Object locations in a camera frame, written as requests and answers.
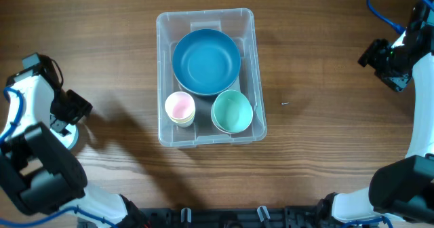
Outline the light blue bowl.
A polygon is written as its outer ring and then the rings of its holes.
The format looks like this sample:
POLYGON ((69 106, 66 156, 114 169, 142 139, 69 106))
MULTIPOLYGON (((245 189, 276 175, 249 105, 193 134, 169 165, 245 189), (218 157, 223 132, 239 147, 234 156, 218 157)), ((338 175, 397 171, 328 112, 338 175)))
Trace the light blue bowl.
POLYGON ((50 131, 68 150, 71 150, 78 141, 79 131, 76 125, 70 124, 66 126, 65 130, 67 130, 68 132, 64 136, 61 133, 57 133, 53 129, 51 129, 50 131))

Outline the pink plastic cup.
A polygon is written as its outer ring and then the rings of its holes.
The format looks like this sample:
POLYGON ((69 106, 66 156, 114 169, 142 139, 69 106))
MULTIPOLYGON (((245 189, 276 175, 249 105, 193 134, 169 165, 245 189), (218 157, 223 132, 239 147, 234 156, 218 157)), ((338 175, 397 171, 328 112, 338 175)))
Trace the pink plastic cup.
POLYGON ((164 107, 169 117, 175 120, 183 120, 195 112, 195 101, 186 92, 174 92, 167 97, 164 107))

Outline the cream plastic cup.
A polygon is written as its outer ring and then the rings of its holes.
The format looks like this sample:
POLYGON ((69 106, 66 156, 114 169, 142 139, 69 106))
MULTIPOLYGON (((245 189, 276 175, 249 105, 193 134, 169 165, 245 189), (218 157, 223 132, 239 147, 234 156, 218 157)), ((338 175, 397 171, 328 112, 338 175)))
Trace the cream plastic cup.
POLYGON ((177 126, 182 127, 182 128, 186 128, 189 127, 193 122, 194 122, 194 117, 190 118, 190 119, 186 119, 186 120, 172 120, 177 126))

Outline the yellow plastic cup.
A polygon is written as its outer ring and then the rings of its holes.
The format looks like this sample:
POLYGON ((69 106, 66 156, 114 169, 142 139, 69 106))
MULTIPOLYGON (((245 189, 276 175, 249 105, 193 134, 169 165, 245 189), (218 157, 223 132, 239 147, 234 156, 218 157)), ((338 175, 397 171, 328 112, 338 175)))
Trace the yellow plastic cup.
POLYGON ((192 121, 194 120, 195 114, 191 114, 190 116, 186 117, 186 118, 182 118, 182 119, 175 119, 173 117, 169 117, 173 122, 175 122, 176 124, 184 124, 186 122, 192 121))

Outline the dark blue bowl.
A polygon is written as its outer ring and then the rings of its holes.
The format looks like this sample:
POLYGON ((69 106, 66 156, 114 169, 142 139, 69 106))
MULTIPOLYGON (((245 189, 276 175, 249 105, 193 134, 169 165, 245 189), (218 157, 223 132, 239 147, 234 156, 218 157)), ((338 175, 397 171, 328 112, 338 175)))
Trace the dark blue bowl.
POLYGON ((172 56, 172 69, 178 83, 187 91, 213 96, 236 81, 241 70, 241 54, 228 35, 200 29, 178 42, 172 56))

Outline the pink bowl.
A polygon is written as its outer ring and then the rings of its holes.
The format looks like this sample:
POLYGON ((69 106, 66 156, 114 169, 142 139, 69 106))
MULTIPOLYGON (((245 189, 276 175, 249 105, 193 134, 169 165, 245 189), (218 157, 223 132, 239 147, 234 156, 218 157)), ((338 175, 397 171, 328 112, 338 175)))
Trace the pink bowl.
POLYGON ((221 131, 226 134, 234 134, 234 131, 230 129, 228 119, 229 113, 226 110, 217 110, 213 104, 211 107, 212 123, 221 131))

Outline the mint green bowl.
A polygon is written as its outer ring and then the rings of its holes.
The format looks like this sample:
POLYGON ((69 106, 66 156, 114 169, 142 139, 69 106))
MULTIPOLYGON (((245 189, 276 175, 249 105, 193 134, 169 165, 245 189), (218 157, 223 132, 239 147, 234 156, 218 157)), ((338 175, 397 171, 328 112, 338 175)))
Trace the mint green bowl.
POLYGON ((226 110, 229 113, 228 123, 234 134, 246 130, 253 120, 253 109, 249 100, 236 90, 222 92, 213 105, 217 110, 226 110))

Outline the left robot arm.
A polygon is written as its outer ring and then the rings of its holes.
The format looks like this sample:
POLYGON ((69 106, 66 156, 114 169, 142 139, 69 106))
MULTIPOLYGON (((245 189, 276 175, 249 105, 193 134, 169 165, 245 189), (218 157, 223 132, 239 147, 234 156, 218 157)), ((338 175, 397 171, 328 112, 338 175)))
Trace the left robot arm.
POLYGON ((89 184, 71 153, 76 125, 92 105, 63 90, 54 59, 34 53, 22 63, 23 71, 8 77, 3 89, 9 111, 1 133, 1 188, 21 213, 45 215, 26 226, 70 214, 97 227, 150 227, 132 201, 89 184))

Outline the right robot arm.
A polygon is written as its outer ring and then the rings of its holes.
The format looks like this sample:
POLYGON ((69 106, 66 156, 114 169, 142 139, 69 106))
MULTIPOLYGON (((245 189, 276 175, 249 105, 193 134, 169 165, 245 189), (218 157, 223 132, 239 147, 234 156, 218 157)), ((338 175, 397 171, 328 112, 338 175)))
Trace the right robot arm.
POLYGON ((382 167, 370 185, 332 193, 318 204, 319 225, 350 227, 404 221, 433 224, 433 1, 419 1, 394 42, 374 40, 358 63, 396 92, 414 82, 414 122, 405 157, 382 167))

